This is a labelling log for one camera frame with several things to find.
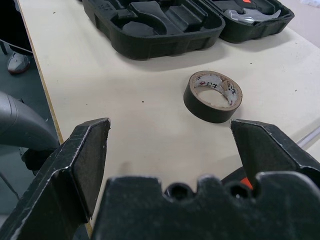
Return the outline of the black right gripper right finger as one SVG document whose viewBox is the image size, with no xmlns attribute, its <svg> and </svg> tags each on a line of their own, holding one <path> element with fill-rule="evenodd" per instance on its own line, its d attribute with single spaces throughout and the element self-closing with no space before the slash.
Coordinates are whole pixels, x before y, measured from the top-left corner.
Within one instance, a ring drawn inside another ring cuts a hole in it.
<svg viewBox="0 0 320 240">
<path fill-rule="evenodd" d="M 320 163 L 276 125 L 233 119 L 230 122 L 248 181 L 254 185 L 261 172 L 298 172 L 320 185 Z"/>
</svg>

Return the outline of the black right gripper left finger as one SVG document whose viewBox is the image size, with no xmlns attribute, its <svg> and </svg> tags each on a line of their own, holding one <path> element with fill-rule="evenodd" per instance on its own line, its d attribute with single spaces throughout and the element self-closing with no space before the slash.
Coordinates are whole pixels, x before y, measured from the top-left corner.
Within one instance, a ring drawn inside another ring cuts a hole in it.
<svg viewBox="0 0 320 240">
<path fill-rule="evenodd" d="M 2 240 L 71 240 L 93 216 L 107 153 L 109 118 L 77 125 L 42 165 L 0 228 Z"/>
</svg>

